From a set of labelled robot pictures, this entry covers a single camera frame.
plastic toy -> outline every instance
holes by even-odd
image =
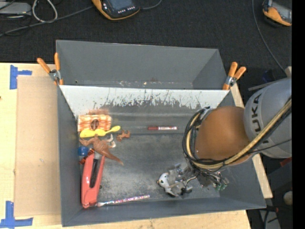
[[[111,127],[111,117],[106,114],[86,114],[78,116],[77,131],[83,130],[105,130],[108,131]]]
[[[119,142],[122,141],[123,138],[129,138],[130,137],[130,131],[127,131],[127,133],[122,129],[122,134],[118,134],[116,136],[116,140],[118,140]]]
[[[105,131],[103,129],[95,129],[95,130],[89,130],[89,129],[85,129],[82,130],[80,133],[80,137],[81,138],[85,138],[85,137],[93,137],[95,136],[95,134],[97,134],[98,136],[105,136],[106,134],[110,133],[110,132],[117,132],[120,130],[120,126],[116,125],[113,128],[111,128],[108,131]]]
[[[116,156],[112,155],[109,151],[109,148],[116,147],[115,142],[113,141],[113,136],[111,134],[111,138],[100,140],[99,136],[95,134],[95,136],[89,140],[84,140],[80,138],[80,143],[84,146],[88,146],[90,144],[93,145],[93,150],[98,152],[101,155],[104,155],[106,158],[113,159],[117,162],[119,162],[122,166],[124,165],[123,162]]]

pen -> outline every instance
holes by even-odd
[[[178,130],[177,126],[149,126],[148,130]]]

wire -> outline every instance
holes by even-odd
[[[57,10],[56,10],[54,4],[53,4],[50,0],[46,0],[46,1],[51,5],[51,7],[53,8],[54,13],[55,13],[54,19],[48,21],[48,22],[53,22],[53,21],[54,21],[55,19],[57,19],[57,17],[58,17]],[[47,21],[44,21],[44,20],[40,19],[40,18],[36,15],[36,13],[35,13],[35,8],[36,8],[36,5],[37,5],[37,4],[38,4],[38,0],[34,0],[33,5],[32,5],[32,13],[33,13],[33,16],[34,16],[35,19],[37,19],[39,22],[47,22]]]
[[[1,36],[4,36],[4,35],[8,35],[8,34],[11,33],[11,32],[20,31],[20,30],[23,30],[23,29],[32,28],[32,27],[39,26],[39,25],[44,25],[44,24],[46,24],[46,23],[53,23],[53,22],[56,22],[56,21],[59,21],[59,20],[68,18],[68,17],[70,17],[70,16],[73,16],[73,15],[75,15],[75,14],[84,12],[84,11],[86,11],[86,10],[88,10],[88,9],[93,8],[93,7],[94,7],[94,5],[92,5],[92,6],[90,6],[90,7],[87,7],[87,8],[85,8],[85,9],[82,9],[82,10],[76,11],[76,12],[74,12],[74,13],[68,14],[68,15],[66,15],[66,16],[59,17],[59,18],[57,18],[57,19],[55,19],[55,20],[52,20],[52,21],[46,21],[46,22],[36,23],[36,24],[32,24],[32,25],[27,25],[27,26],[19,27],[19,28],[10,30],[10,31],[6,31],[6,32],[0,34],[0,37],[1,37]]]
[[[253,11],[253,17],[254,17],[254,20],[255,20],[256,27],[257,27],[257,29],[258,29],[258,32],[259,32],[259,34],[260,34],[260,36],[261,36],[261,38],[262,38],[262,40],[263,40],[263,42],[264,42],[266,48],[268,49],[268,51],[270,52],[270,54],[271,54],[271,56],[273,57],[273,59],[275,60],[275,62],[278,64],[278,66],[279,66],[279,67],[282,69],[282,71],[286,74],[285,69],[281,66],[281,64],[279,63],[279,61],[275,58],[275,56],[273,55],[273,53],[272,53],[271,50],[269,49],[269,47],[268,47],[266,41],[265,41],[264,38],[263,38],[263,35],[262,35],[262,33],[261,33],[261,30],[260,30],[259,27],[258,27],[258,24],[257,24],[257,21],[256,21],[256,17],[255,17],[255,12],[254,12],[254,0],[252,0],[252,11]]]
[[[229,165],[240,158],[242,158],[245,154],[248,153],[248,151],[252,148],[254,148],[257,144],[260,144],[262,142],[262,139],[264,139],[266,136],[268,137],[270,135],[270,132],[274,131],[274,129],[279,125],[281,121],[285,119],[291,112],[292,107],[292,99],[289,98],[288,102],[280,109],[280,111],[273,117],[273,119],[264,127],[264,129],[240,152],[238,152],[236,155],[226,158],[224,160],[219,160],[215,162],[210,162],[207,164],[207,162],[203,162],[200,160],[196,160],[194,158],[194,155],[191,153],[190,149],[190,134],[191,134],[191,128],[189,126],[192,126],[197,118],[200,116],[200,113],[196,113],[192,119],[190,119],[186,131],[183,136],[183,151],[186,154],[187,158],[189,158],[190,162],[199,168],[203,169],[219,169],[221,167],[224,167],[225,165]]]
[[[162,0],[159,0],[159,2],[158,2],[157,4],[155,4],[155,5],[151,6],[151,7],[142,8],[142,10],[150,10],[150,9],[153,9],[153,8],[159,6],[159,4],[160,4],[161,2],[162,2]]]
[[[272,145],[272,146],[269,146],[269,147],[265,147],[265,148],[262,148],[262,149],[258,149],[258,150],[255,150],[255,151],[252,151],[252,152],[248,152],[248,154],[253,154],[253,153],[257,153],[257,152],[260,152],[260,151],[264,151],[266,149],[269,149],[269,148],[272,148],[272,147],[275,147],[275,146],[278,146],[278,145],[281,145],[281,144],[284,144],[284,143],[288,143],[292,140],[292,138],[286,140],[286,141],[283,141],[283,142],[280,142],[278,144],[275,144],[275,145]]]

electronic device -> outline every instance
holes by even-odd
[[[140,11],[133,0],[91,0],[99,12],[109,20],[122,20]]]
[[[267,19],[279,25],[292,25],[292,10],[286,8],[273,0],[263,2],[263,13]]]

toy dinosaur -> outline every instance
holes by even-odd
[[[109,151],[109,148],[114,148],[116,146],[115,142],[113,141],[112,134],[111,134],[111,138],[104,140],[100,140],[97,134],[95,134],[95,136],[89,140],[84,140],[80,138],[80,143],[84,146],[93,144],[93,149],[96,152],[98,152],[101,155],[104,155],[106,158],[113,159],[119,162],[122,166],[124,165],[124,163],[118,157],[114,156]]]
[[[130,131],[127,131],[127,133],[125,133],[125,131],[122,129],[122,134],[119,134],[116,136],[116,139],[120,142],[122,141],[123,138],[129,138],[130,137]]]

